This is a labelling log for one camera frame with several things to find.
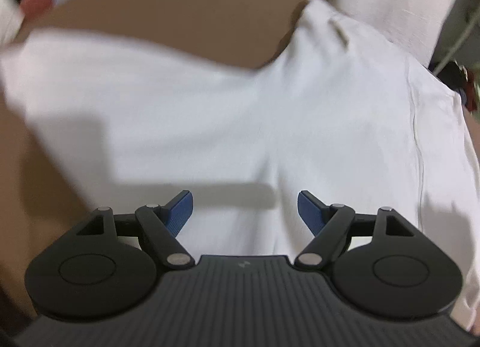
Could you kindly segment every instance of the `white shirt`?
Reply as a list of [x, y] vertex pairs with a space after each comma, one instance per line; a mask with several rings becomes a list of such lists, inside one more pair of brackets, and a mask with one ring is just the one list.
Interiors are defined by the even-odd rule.
[[201, 254], [296, 256], [299, 191], [359, 213], [390, 205], [460, 267], [453, 317], [479, 295], [479, 166], [460, 98], [380, 33], [311, 0], [260, 70], [90, 33], [4, 53], [6, 96], [92, 208], [191, 190], [178, 240]]

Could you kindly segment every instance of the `black device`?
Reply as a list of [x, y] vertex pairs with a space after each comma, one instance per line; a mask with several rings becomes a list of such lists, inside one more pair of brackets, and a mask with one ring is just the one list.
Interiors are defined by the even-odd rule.
[[[286, 256], [203, 255], [176, 240], [193, 211], [181, 192], [134, 214], [98, 208], [29, 265], [39, 313], [21, 347], [470, 347], [449, 313], [457, 265], [389, 207], [376, 216], [325, 205], [298, 213], [314, 234]], [[136, 236], [142, 250], [117, 236]], [[353, 236], [371, 243], [347, 250]]]

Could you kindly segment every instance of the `metal pin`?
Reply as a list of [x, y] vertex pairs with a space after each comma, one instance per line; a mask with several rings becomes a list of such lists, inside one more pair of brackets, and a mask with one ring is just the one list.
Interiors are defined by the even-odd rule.
[[172, 253], [166, 258], [167, 262], [174, 266], [184, 266], [190, 262], [190, 256], [186, 253]]
[[307, 252], [302, 253], [298, 257], [298, 261], [306, 266], [317, 266], [322, 263], [322, 257], [316, 253]]

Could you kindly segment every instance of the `circular indentation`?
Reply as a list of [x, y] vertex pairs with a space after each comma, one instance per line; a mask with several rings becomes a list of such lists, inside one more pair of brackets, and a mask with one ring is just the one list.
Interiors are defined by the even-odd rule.
[[115, 269], [115, 262], [109, 257], [84, 254], [65, 260], [58, 268], [58, 272], [71, 284], [93, 285], [111, 277]]
[[411, 287], [423, 283], [429, 274], [428, 267], [413, 257], [388, 256], [375, 262], [375, 276], [383, 283], [398, 287]]
[[186, 253], [172, 253], [166, 258], [167, 262], [174, 266], [184, 266], [190, 263], [190, 256]]
[[322, 257], [316, 253], [307, 252], [302, 253], [298, 257], [298, 261], [306, 266], [317, 266], [322, 263]]

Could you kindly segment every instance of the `red object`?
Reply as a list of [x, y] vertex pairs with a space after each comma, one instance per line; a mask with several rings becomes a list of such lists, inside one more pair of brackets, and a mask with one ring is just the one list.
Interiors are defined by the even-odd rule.
[[21, 0], [20, 9], [25, 22], [32, 21], [53, 7], [53, 0]]
[[474, 80], [475, 80], [475, 75], [473, 72], [469, 69], [466, 71], [467, 76], [468, 76], [468, 81], [465, 83], [465, 86], [463, 87], [463, 90], [466, 93], [466, 109], [469, 112], [473, 112], [477, 110], [477, 101], [475, 98], [475, 85], [474, 85]]

